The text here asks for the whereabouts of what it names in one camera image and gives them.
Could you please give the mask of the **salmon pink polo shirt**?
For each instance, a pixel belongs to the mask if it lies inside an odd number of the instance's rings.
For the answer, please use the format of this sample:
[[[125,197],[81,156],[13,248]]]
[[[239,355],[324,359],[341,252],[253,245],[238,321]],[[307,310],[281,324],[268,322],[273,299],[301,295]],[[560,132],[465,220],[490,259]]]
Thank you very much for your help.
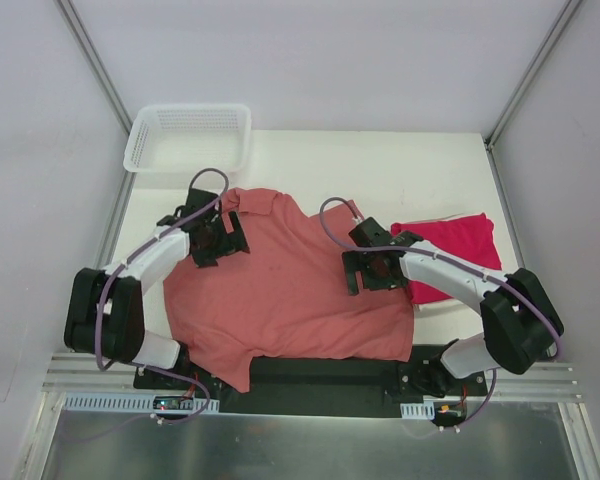
[[[341,248],[317,216],[270,189],[231,189],[249,245],[199,268],[177,264],[163,283],[172,336],[193,363],[240,393],[256,357],[406,361],[414,311],[401,289],[348,293]]]

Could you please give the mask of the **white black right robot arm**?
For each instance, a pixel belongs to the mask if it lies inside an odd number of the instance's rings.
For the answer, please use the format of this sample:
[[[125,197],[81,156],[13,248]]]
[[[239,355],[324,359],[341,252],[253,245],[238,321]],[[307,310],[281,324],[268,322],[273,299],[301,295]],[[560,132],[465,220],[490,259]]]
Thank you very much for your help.
[[[480,371],[521,375],[542,357],[561,354],[564,325],[533,272],[479,266],[410,232],[393,236],[358,225],[349,238],[343,257],[351,293],[419,282],[480,316],[480,333],[452,341],[424,369],[437,392],[453,394]]]

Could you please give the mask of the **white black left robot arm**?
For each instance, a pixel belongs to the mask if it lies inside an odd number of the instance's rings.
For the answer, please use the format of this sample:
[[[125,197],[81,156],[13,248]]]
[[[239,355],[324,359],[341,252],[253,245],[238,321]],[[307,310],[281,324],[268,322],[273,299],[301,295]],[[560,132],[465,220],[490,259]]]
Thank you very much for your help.
[[[143,297],[183,260],[199,268],[249,251],[239,214],[209,210],[177,226],[161,219],[151,236],[127,258],[103,269],[83,268],[75,276],[64,329],[65,345],[100,360],[157,368],[168,388],[184,387],[191,377],[186,347],[145,327]]]

